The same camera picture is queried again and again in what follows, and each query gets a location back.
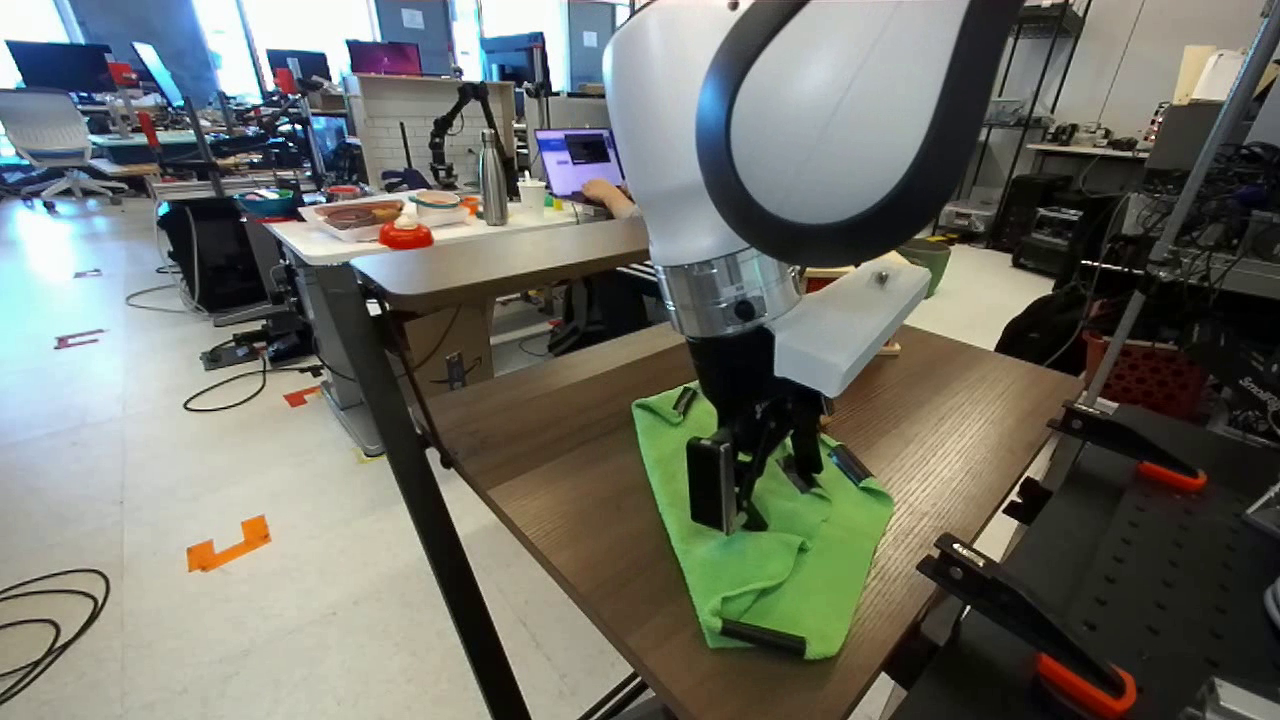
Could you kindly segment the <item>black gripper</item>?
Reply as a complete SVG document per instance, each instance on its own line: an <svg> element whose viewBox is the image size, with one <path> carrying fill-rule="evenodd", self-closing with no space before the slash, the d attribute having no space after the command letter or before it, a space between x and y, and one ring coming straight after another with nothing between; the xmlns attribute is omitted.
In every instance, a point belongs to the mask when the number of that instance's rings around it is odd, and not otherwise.
<svg viewBox="0 0 1280 720"><path fill-rule="evenodd" d="M687 343L696 382L715 405L725 432L696 436L683 449L687 463L687 514L696 525L735 528L735 452L769 462L782 440L791 443L791 486L818 488L821 462L821 414L823 397L777 376L777 337L753 330L742 337L704 337Z"/></svg>

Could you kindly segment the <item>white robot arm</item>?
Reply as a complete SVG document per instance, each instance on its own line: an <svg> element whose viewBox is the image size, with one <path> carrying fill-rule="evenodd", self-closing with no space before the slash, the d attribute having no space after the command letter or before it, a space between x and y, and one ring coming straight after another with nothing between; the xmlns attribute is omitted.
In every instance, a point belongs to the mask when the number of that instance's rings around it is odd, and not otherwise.
<svg viewBox="0 0 1280 720"><path fill-rule="evenodd" d="M687 517L761 528L771 462L925 299L890 257L957 195L1024 0L649 0L605 47L608 119L712 428Z"/></svg>

